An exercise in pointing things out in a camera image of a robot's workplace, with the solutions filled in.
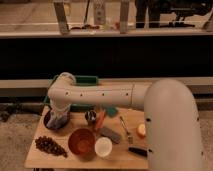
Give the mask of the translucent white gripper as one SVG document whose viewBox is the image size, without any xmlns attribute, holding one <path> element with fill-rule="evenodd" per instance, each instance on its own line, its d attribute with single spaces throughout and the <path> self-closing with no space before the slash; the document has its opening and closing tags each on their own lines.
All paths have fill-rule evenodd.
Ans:
<svg viewBox="0 0 213 171">
<path fill-rule="evenodd" d="M 59 108 L 55 105 L 52 105 L 51 106 L 51 117 L 53 119 L 61 119 L 62 117 L 66 116 L 69 114 L 69 111 L 70 111 L 70 106 L 67 105 L 67 106 L 64 106 L 62 108 Z"/>
</svg>

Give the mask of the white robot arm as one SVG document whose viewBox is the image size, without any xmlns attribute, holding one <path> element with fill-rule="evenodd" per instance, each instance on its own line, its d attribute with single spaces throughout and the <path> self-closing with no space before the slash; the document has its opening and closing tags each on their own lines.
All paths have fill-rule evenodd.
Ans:
<svg viewBox="0 0 213 171">
<path fill-rule="evenodd" d="M 198 108 L 190 89 L 178 80 L 78 86 L 72 74 L 63 72 L 50 86 L 48 96 L 56 115 L 64 114 L 72 103 L 141 110 L 149 171 L 205 171 Z"/>
</svg>

